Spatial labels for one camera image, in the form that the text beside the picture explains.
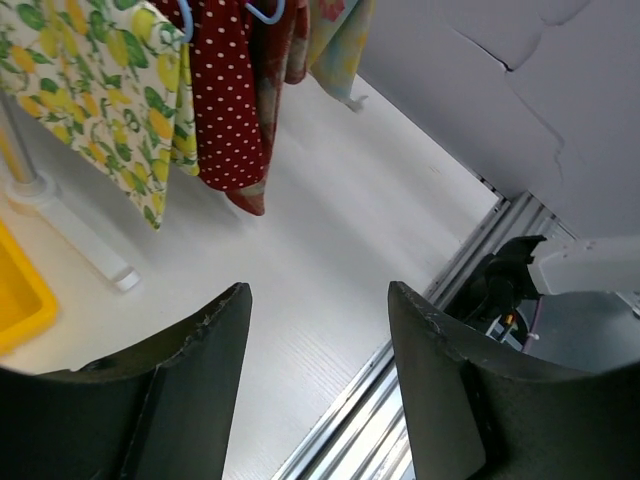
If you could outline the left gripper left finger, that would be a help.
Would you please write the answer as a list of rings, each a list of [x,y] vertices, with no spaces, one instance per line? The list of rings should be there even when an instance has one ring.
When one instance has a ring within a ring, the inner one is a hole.
[[[230,286],[79,370],[1,372],[5,479],[219,479],[251,318]]]

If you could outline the pastel floral cloth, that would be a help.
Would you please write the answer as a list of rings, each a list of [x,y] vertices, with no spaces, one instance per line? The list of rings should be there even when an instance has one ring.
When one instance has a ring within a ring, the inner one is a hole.
[[[307,67],[320,87],[353,112],[366,96],[352,97],[352,87],[366,46],[374,0],[310,1]]]

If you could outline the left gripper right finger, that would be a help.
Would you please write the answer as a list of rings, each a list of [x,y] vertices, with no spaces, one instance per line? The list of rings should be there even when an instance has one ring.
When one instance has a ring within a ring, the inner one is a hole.
[[[635,479],[639,367],[593,374],[550,363],[451,318],[486,464],[470,479]]]

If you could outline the red plaid skirt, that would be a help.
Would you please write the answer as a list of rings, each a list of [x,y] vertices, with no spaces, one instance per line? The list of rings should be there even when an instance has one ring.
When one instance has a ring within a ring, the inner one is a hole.
[[[259,180],[228,193],[227,198],[255,216],[265,213],[265,189],[275,144],[281,92],[284,85],[296,85],[306,76],[309,37],[309,3],[286,1],[281,19],[274,25],[257,24],[249,42],[264,167]]]

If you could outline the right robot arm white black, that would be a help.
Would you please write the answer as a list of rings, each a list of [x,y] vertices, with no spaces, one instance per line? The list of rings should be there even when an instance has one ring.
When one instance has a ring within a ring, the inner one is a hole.
[[[515,237],[485,256],[462,289],[459,320],[507,317],[524,300],[574,292],[631,293],[639,289],[639,238],[566,240]]]

